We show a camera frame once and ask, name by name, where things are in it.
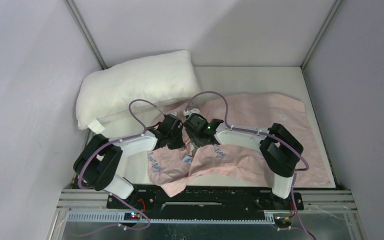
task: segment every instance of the black mounting plate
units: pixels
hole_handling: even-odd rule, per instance
[[[136,185],[138,191],[127,199],[133,207],[142,210],[152,219],[178,220],[263,220],[264,211],[291,210],[291,200],[274,202],[273,194],[255,187],[205,187],[186,189],[169,197],[155,185]],[[298,210],[304,209],[302,196],[295,192]],[[112,196],[108,196],[108,209],[127,209]]]

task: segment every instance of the aluminum frame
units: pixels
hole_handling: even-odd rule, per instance
[[[347,225],[348,234],[352,240],[367,239],[357,206],[353,195],[349,190],[297,190],[302,194],[304,210],[299,211],[303,214],[342,214]],[[49,228],[47,240],[63,239],[64,230],[67,222],[96,222],[96,223],[117,223],[119,219],[114,217],[117,213],[124,213],[123,209],[107,209],[108,194],[103,191],[83,190],[83,189],[63,189],[53,215],[52,224]],[[231,224],[271,224],[270,217],[288,214],[288,211],[271,210],[265,211],[268,221],[237,221]],[[87,220],[70,217],[73,215],[90,215]],[[178,219],[151,219],[151,224],[171,223],[171,224],[208,224],[217,222],[209,221],[184,221]]]
[[[99,52],[98,46],[94,42],[94,39],[88,30],[82,15],[79,12],[74,0],[64,0],[68,10],[70,11],[73,20],[77,24],[81,34],[83,35],[90,50],[94,54],[100,67],[104,70],[108,66],[105,63],[102,55]],[[323,24],[320,27],[316,37],[314,38],[310,48],[305,55],[301,69],[304,72],[308,63],[310,62],[313,53],[317,49],[321,39],[328,31],[331,22],[337,15],[339,8],[344,0],[335,0],[332,8],[327,14]],[[92,137],[91,132],[88,131],[86,136],[85,145],[89,138]],[[365,240],[367,239],[354,198],[349,190],[297,190],[302,194],[304,202],[304,210],[300,213],[305,214],[343,214],[344,221],[346,222],[348,234],[352,240]],[[120,212],[119,209],[107,209],[108,194],[105,192],[97,192],[95,190],[82,190],[82,189],[63,189],[59,202],[57,204],[54,216],[52,218],[51,226],[47,235],[48,240],[61,240],[63,238],[64,229],[66,223],[72,213],[90,213],[99,214],[101,216],[114,215],[114,213]],[[266,211],[266,214],[277,215],[287,214],[286,211]],[[179,220],[166,220],[165,223],[180,223]],[[190,222],[191,224],[199,224],[199,222]]]

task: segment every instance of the pink fabric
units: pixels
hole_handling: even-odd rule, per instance
[[[308,161],[310,170],[300,172],[296,187],[321,187],[330,183],[316,139],[305,112],[304,103],[278,93],[243,93],[226,97],[229,104],[227,121],[230,124],[256,128],[268,128],[273,123],[282,124],[303,145],[302,156]],[[183,121],[186,104],[171,105],[166,113],[177,112]],[[226,107],[222,99],[214,99],[196,106],[208,121],[224,119]],[[154,121],[160,122],[160,115]],[[186,148],[169,150],[167,147],[148,152],[148,174],[150,180],[173,197],[183,191],[194,178],[217,173],[259,184],[273,185],[273,173],[260,152],[237,145],[207,145],[199,148],[193,159],[191,141],[185,130],[183,140]],[[304,167],[302,162],[297,168]]]

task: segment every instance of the pillow tag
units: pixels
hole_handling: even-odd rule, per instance
[[[92,132],[94,132],[95,134],[100,134],[105,130],[105,127],[102,126],[102,124],[96,119],[93,119],[91,122],[89,122],[89,124],[87,124],[87,127],[92,130]]]

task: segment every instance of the white wall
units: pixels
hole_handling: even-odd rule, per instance
[[[76,0],[106,64],[188,49],[196,66],[300,66],[334,0]]]
[[[0,239],[45,239],[85,133],[74,105],[98,70],[62,0],[0,0]]]
[[[384,240],[384,1],[345,1],[306,73],[339,181]]]

